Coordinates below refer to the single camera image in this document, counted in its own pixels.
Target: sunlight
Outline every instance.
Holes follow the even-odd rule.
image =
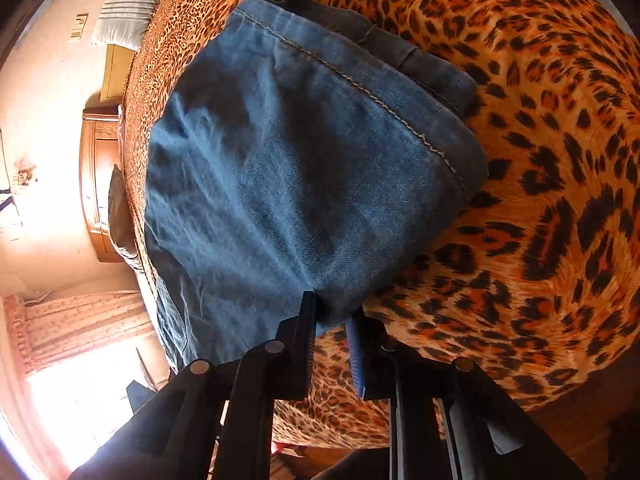
[[[131,418],[126,388],[133,380],[146,385],[132,342],[89,352],[29,378],[42,423],[72,470]]]

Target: leopard print fabric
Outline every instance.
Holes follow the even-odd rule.
[[[239,1],[162,0],[133,63],[124,160],[141,244],[151,124]],[[357,10],[479,85],[466,123],[490,179],[368,313],[427,357],[471,357],[527,409],[617,358],[640,318],[638,42],[595,0],[317,1]],[[277,405],[275,440],[386,446],[386,405],[357,401],[345,338],[318,339],[312,393]]]

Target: metal rivet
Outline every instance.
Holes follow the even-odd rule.
[[[470,372],[476,366],[471,359],[468,359],[466,357],[459,357],[458,359],[453,361],[453,364],[455,364],[456,368],[461,372]]]
[[[206,374],[209,371],[209,363],[207,363],[203,359],[198,359],[197,361],[191,363],[191,366],[189,366],[189,370],[194,375]]]
[[[270,354],[279,354],[284,350],[284,343],[277,339],[272,339],[264,346],[264,349]]]
[[[393,339],[392,337],[387,337],[380,346],[386,352],[395,352],[398,350],[398,340]]]

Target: stitching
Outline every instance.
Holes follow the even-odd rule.
[[[400,67],[401,67],[402,65],[404,65],[404,62],[405,62],[407,59],[409,59],[409,56],[411,56],[411,54],[413,54],[416,50],[418,50],[418,47],[416,47],[415,45],[412,45],[412,49],[411,49],[409,52],[407,52],[407,53],[405,54],[405,56],[402,58],[402,61],[401,61],[400,63],[398,63],[398,68],[397,68],[397,70],[400,70]]]
[[[371,27],[369,27],[369,30],[367,32],[364,33],[364,36],[361,37],[358,41],[355,42],[356,45],[362,45],[362,43],[364,41],[367,41],[367,38],[369,37],[369,34],[371,33],[371,31],[375,28],[375,25],[371,25]]]
[[[284,43],[287,43],[288,45],[292,46],[293,48],[299,50],[300,52],[303,52],[304,54],[307,54],[308,56],[311,56],[312,58],[314,58],[316,61],[319,61],[320,63],[322,63],[323,65],[325,65],[327,68],[329,68],[330,70],[332,70],[332,72],[337,73],[337,75],[341,76],[342,78],[346,79],[349,83],[351,83],[353,86],[355,86],[358,90],[360,90],[361,92],[364,92],[366,95],[368,95],[370,97],[370,99],[372,99],[375,103],[377,103],[380,107],[382,107],[384,110],[386,110],[387,113],[389,113],[392,117],[394,117],[396,120],[398,120],[401,124],[404,125],[405,128],[407,128],[412,134],[414,134],[416,137],[418,137],[418,139],[420,139],[422,141],[422,143],[433,153],[435,153],[437,156],[439,156],[441,158],[441,160],[445,163],[445,165],[449,168],[449,171],[451,173],[453,173],[454,177],[456,178],[456,180],[458,181],[458,185],[460,186],[460,189],[462,190],[462,195],[466,201],[466,189],[465,189],[465,184],[462,181],[462,179],[460,178],[460,175],[458,174],[458,172],[456,171],[456,169],[453,167],[453,165],[447,160],[446,154],[444,152],[442,152],[441,150],[437,150],[436,148],[433,147],[433,145],[431,145],[431,143],[426,139],[426,137],[424,136],[424,134],[418,133],[407,121],[405,121],[402,117],[400,117],[395,111],[393,111],[385,102],[381,101],[378,97],[376,97],[375,95],[373,95],[369,90],[367,90],[366,88],[364,88],[364,86],[360,85],[358,82],[356,82],[355,80],[353,80],[350,76],[343,74],[342,72],[340,72],[340,70],[338,70],[335,66],[333,66],[331,63],[325,61],[324,59],[322,59],[321,57],[319,57],[317,54],[314,54],[313,52],[311,52],[310,50],[307,50],[305,48],[302,48],[301,46],[293,43],[292,41],[288,40],[287,38],[285,38],[283,35],[277,33],[275,30],[273,30],[271,27],[268,27],[267,25],[259,22],[258,20],[256,20],[253,16],[249,16],[246,12],[244,12],[244,10],[238,9],[236,8],[236,11],[239,12],[240,14],[242,14],[244,17],[246,17],[248,20],[250,20],[251,22],[254,22],[256,25],[259,25],[260,27],[264,28],[265,30],[268,30],[271,34],[273,34],[276,38],[279,38],[280,40],[282,40]]]
[[[420,81],[416,81],[413,77],[410,77],[409,79],[414,83],[416,83],[418,86],[421,86],[422,88],[424,88],[427,91],[427,93],[432,95],[432,97],[436,98],[438,101],[441,101],[442,104],[445,105],[447,108],[449,108],[449,110],[451,110],[453,113],[455,113],[460,120],[464,119],[464,117],[462,117],[462,112],[459,110],[459,108],[455,104],[451,103],[446,97],[442,97],[433,88],[421,83]]]

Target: blue denim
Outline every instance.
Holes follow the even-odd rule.
[[[145,240],[177,368],[242,356],[304,290],[344,322],[487,177],[475,85],[350,10],[244,0],[153,126]]]

